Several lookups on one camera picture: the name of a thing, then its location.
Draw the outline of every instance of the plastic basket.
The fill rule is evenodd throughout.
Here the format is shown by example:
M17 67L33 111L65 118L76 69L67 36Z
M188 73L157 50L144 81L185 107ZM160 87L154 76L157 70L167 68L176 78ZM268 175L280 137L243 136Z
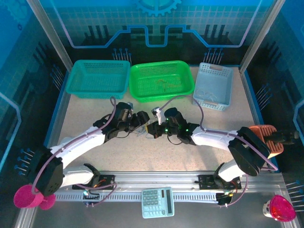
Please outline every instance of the plastic basket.
M202 107L224 111L230 106L233 70L208 63L199 67L193 98Z
M194 80L185 62L157 62L131 67L130 93L139 102L170 99L193 91Z
M80 98L122 99L129 77L128 61L78 60L68 78L66 92Z

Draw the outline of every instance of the calculator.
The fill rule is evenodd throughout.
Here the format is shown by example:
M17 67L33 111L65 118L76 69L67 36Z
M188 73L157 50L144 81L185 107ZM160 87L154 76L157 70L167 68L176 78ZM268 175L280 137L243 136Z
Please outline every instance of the calculator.
M174 202L171 187L142 191L142 217L144 219L173 215Z

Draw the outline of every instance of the gear graphic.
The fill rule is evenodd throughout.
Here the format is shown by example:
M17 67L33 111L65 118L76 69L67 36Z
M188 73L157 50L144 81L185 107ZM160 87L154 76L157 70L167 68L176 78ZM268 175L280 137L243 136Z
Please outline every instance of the gear graphic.
M164 16L165 13L171 13L172 9L176 9L176 5L181 0L133 0L138 10L148 13L149 16Z
M20 23L28 15L26 0L0 0L0 6L6 6L11 16Z

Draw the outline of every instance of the beige table surface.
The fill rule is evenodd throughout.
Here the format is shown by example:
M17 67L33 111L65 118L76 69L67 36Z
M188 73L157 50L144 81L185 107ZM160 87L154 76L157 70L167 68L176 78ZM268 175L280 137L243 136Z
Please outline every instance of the beige table surface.
M231 105L224 112L204 108L203 125L205 127L238 130L242 126L254 124L239 71L236 67L233 70ZM195 81L198 67L191 67L191 71ZM135 112L146 111L150 118L154 118L151 110L157 106L161 107L166 102L139 103L131 97L129 91L124 95L123 100L119 101L132 102ZM192 105L189 98L174 100L167 107L176 107L188 122L200 122L200 110ZM84 132L96 120L111 113L112 109L109 100L80 99L71 95L59 141ZM119 133L121 137L125 135L125 132ZM171 139L174 143L180 142L175 136ZM213 147L172 145L166 136L147 139L146 134L137 137L137 134L132 133L127 138L115 138L91 149L69 166L90 163L100 171L214 171L221 163L231 159L230 152Z

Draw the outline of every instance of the light blue plastic basket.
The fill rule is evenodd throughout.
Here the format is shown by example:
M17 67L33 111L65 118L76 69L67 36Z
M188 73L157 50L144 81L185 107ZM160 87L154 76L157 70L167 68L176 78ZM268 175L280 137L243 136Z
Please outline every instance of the light blue plastic basket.
M66 92L80 98L122 99L129 77L128 61L78 60L68 78Z
M230 106L233 70L208 63L201 63L199 67L193 98L202 107L224 111Z

